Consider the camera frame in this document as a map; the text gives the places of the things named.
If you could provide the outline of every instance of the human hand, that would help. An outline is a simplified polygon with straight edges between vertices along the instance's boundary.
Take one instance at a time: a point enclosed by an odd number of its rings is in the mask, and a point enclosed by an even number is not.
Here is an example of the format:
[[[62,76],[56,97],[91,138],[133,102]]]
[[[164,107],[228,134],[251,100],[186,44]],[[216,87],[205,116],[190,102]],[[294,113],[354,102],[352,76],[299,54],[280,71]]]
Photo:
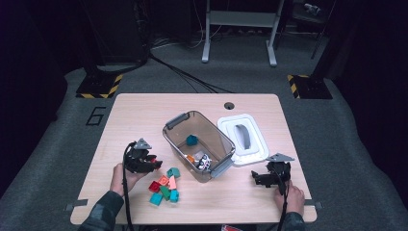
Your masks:
[[[135,187],[136,182],[138,182],[143,176],[147,173],[132,173],[126,171],[126,182],[128,186],[128,191],[132,190]],[[120,196],[125,195],[123,190],[123,164],[119,163],[114,167],[114,175],[112,176],[110,190],[118,193]]]
[[[304,191],[294,186],[292,184],[292,180],[289,180],[289,182],[287,182],[286,184],[287,187],[289,187],[287,198],[288,205],[286,208],[286,213],[296,212],[303,216],[305,203]],[[284,196],[281,195],[281,193],[279,192],[279,188],[275,190],[273,200],[275,201],[276,206],[279,208],[279,211],[282,212]]]

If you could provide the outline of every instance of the white lid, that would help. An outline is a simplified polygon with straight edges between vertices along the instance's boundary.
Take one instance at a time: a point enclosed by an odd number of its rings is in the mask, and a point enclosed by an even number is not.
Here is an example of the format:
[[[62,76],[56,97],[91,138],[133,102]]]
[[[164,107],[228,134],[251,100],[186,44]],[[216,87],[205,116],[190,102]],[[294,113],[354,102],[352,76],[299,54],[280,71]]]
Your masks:
[[[236,146],[231,158],[235,165],[260,162],[269,156],[264,137],[251,115],[221,117],[217,126]]]

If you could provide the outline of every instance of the tripod base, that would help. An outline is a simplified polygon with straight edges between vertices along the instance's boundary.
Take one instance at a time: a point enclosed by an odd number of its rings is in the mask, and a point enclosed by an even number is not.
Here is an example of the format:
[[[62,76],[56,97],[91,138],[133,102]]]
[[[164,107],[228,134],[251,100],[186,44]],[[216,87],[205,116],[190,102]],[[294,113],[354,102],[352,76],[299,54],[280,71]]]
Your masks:
[[[333,99],[323,80],[306,75],[288,75],[293,97],[300,99]]]
[[[112,98],[122,79],[122,75],[97,71],[87,74],[76,91],[79,98]]]

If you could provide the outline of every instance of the black cable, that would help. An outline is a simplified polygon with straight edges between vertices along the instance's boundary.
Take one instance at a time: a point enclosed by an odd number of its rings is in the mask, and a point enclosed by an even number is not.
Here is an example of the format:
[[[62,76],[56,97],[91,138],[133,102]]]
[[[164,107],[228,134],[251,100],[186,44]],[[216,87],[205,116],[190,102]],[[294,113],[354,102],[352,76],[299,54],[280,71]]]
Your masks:
[[[275,168],[271,169],[276,176],[279,179],[279,184],[284,186],[284,182],[282,181],[282,179],[280,178],[278,172],[276,172]],[[286,190],[283,191],[283,207],[282,207],[282,214],[281,214],[281,218],[279,219],[279,225],[278,225],[278,229],[277,231],[281,231],[282,230],[282,226],[283,226],[283,222],[285,221],[285,216],[286,216],[286,209],[288,207],[288,194],[289,194],[289,184],[286,186]]]
[[[126,206],[126,219],[128,222],[128,227],[130,228],[131,231],[134,231],[133,229],[133,224],[132,224],[132,219],[130,216],[130,203],[129,203],[129,192],[128,192],[128,187],[127,187],[127,180],[126,180],[126,167],[125,167],[125,158],[126,158],[126,153],[128,152],[129,147],[132,147],[135,145],[134,142],[131,142],[128,144],[128,146],[125,148],[125,152],[123,153],[123,191],[125,195],[125,206]]]
[[[206,83],[206,82],[204,82],[204,81],[202,81],[202,80],[200,80],[200,79],[198,79],[198,78],[196,78],[196,77],[190,75],[189,73],[187,73],[187,72],[185,72],[185,71],[183,71],[183,70],[181,70],[181,69],[179,69],[179,68],[177,68],[177,67],[175,67],[175,66],[173,66],[173,65],[170,65],[170,64],[167,64],[167,63],[163,62],[162,60],[156,58],[156,57],[155,57],[153,54],[151,54],[151,53],[149,54],[149,57],[150,57],[152,60],[158,62],[159,64],[163,64],[163,65],[167,66],[168,68],[170,68],[170,69],[173,70],[174,72],[176,72],[176,73],[178,73],[178,74],[182,74],[182,75],[184,75],[184,76],[190,78],[190,79],[193,80],[194,82],[196,82],[196,83],[198,83],[199,85],[201,85],[203,88],[207,89],[209,92],[218,93],[218,91],[215,90],[215,89],[218,89],[218,90],[223,90],[223,91],[226,91],[226,92],[229,92],[229,93],[234,93],[234,92],[232,92],[232,91],[230,91],[230,90],[226,90],[226,89],[223,89],[223,88],[220,88],[220,87],[217,87],[217,86],[208,84],[208,83]]]
[[[188,83],[194,90],[196,93],[198,93],[198,90],[185,78],[183,77],[183,75],[181,75],[180,73],[177,73],[184,81],[186,81],[186,83]]]
[[[156,47],[159,47],[159,46],[164,46],[164,45],[169,44],[170,42],[172,42],[171,38],[158,37],[158,38],[154,39],[154,41],[152,42],[151,47],[156,48]]]

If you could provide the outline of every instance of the table leg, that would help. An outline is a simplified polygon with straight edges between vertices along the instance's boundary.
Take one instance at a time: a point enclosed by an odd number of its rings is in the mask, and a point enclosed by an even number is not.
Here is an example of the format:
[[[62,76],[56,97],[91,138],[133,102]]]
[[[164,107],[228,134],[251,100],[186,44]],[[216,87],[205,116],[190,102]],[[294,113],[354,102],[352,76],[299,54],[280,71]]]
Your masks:
[[[270,40],[267,40],[267,50],[268,50],[268,56],[269,56],[269,64],[273,67],[277,66],[277,61],[275,57],[275,52],[273,50],[273,41],[275,40],[276,37],[276,31],[278,29],[279,25],[279,20],[280,16],[282,13],[282,8],[283,8],[283,3],[285,0],[281,0],[279,2],[278,10],[276,12],[275,18],[273,19],[273,27],[272,27],[272,33],[270,33]]]
[[[207,0],[207,12],[205,18],[205,43],[201,62],[206,64],[210,56],[210,0]]]

